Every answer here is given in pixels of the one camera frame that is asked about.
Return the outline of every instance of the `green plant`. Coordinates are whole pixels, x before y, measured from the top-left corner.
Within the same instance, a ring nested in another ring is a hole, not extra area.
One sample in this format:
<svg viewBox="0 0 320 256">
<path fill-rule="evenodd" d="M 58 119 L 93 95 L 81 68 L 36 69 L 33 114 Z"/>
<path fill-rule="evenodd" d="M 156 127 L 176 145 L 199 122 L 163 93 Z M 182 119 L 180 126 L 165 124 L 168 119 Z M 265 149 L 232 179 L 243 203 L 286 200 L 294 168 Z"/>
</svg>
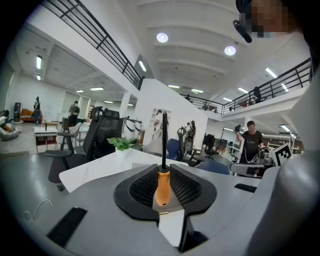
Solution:
<svg viewBox="0 0 320 256">
<path fill-rule="evenodd" d="M 124 151 L 130 149 L 134 144 L 132 143 L 135 138 L 127 139 L 127 138 L 107 138 L 108 142 L 114 145 L 118 150 Z"/>
</svg>

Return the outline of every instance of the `white ceiling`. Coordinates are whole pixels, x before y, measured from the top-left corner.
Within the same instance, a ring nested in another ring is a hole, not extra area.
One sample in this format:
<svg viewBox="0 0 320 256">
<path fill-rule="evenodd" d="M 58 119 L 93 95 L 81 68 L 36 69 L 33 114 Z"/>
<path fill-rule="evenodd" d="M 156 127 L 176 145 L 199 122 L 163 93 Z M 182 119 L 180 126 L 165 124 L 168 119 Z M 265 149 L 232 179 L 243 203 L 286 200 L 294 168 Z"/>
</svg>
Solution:
<svg viewBox="0 0 320 256">
<path fill-rule="evenodd" d="M 13 46 L 11 49 L 15 49 L 22 72 L 27 76 L 36 79 L 40 75 L 43 82 L 74 93 L 84 90 L 83 96 L 97 101 L 121 101 L 123 98 L 125 91 L 105 74 L 29 26 L 20 30 Z M 38 55 L 43 59 L 41 70 L 36 67 Z M 104 90 L 91 91 L 93 87 L 103 87 Z M 136 101 L 131 96 L 130 103 L 135 104 Z"/>
</svg>

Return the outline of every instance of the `black t-shirt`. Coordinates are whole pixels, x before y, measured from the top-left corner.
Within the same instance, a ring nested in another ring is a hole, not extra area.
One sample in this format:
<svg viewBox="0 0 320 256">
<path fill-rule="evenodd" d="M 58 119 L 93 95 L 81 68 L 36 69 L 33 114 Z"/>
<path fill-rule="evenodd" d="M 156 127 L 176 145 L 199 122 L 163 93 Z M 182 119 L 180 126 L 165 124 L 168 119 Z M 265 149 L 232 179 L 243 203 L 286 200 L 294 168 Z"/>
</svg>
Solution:
<svg viewBox="0 0 320 256">
<path fill-rule="evenodd" d="M 248 131 L 245 131 L 241 136 L 245 139 L 242 156 L 245 156 L 246 154 L 247 160 L 251 161 L 257 154 L 259 145 L 263 143 L 262 134 L 260 131 L 256 131 L 255 134 L 251 135 Z"/>
</svg>

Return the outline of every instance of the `white desk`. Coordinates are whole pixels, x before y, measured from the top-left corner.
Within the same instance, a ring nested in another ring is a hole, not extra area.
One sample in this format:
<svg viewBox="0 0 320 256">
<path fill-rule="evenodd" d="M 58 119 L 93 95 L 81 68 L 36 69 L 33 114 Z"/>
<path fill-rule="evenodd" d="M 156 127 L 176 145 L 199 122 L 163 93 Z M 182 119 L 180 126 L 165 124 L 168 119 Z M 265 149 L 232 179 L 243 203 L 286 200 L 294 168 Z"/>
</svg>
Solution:
<svg viewBox="0 0 320 256">
<path fill-rule="evenodd" d="M 145 165 L 160 165 L 162 163 L 162 158 L 159 156 L 144 153 L 135 149 L 128 150 L 128 155 L 123 162 L 117 161 L 116 153 L 108 154 L 97 160 L 61 172 L 59 174 L 60 180 L 65 188 L 71 193 L 82 184 L 89 181 L 130 170 L 133 168 L 133 163 Z M 188 165 L 187 163 L 170 159 L 166 160 L 166 164 Z"/>
<path fill-rule="evenodd" d="M 33 132 L 34 132 L 35 146 L 36 146 L 37 152 L 38 152 L 38 146 L 41 146 L 41 145 L 46 145 L 46 148 L 48 148 L 48 144 L 54 144 L 54 147 L 57 146 L 58 130 L 55 127 L 47 127 L 47 128 L 34 127 Z"/>
</svg>

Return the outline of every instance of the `white wall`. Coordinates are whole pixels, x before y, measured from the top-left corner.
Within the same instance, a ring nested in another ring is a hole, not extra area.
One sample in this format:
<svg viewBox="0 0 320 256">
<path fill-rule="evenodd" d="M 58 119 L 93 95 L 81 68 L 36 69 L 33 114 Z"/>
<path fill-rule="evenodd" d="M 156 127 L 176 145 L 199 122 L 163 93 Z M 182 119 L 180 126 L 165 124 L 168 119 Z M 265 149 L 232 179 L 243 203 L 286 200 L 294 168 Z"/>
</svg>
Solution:
<svg viewBox="0 0 320 256">
<path fill-rule="evenodd" d="M 10 113 L 13 113 L 16 102 L 21 103 L 21 110 L 34 110 L 36 97 L 39 96 L 43 118 L 56 121 L 61 112 L 66 90 L 49 83 L 20 74 L 11 85 L 11 94 L 7 99 Z"/>
<path fill-rule="evenodd" d="M 177 139 L 177 130 L 187 122 L 194 120 L 196 126 L 194 147 L 202 146 L 208 117 L 195 105 L 156 79 L 143 80 L 134 112 L 135 117 L 142 121 L 142 127 L 145 130 L 144 145 L 148 144 L 152 138 L 150 120 L 153 109 L 171 111 L 168 127 L 169 139 Z"/>
</svg>

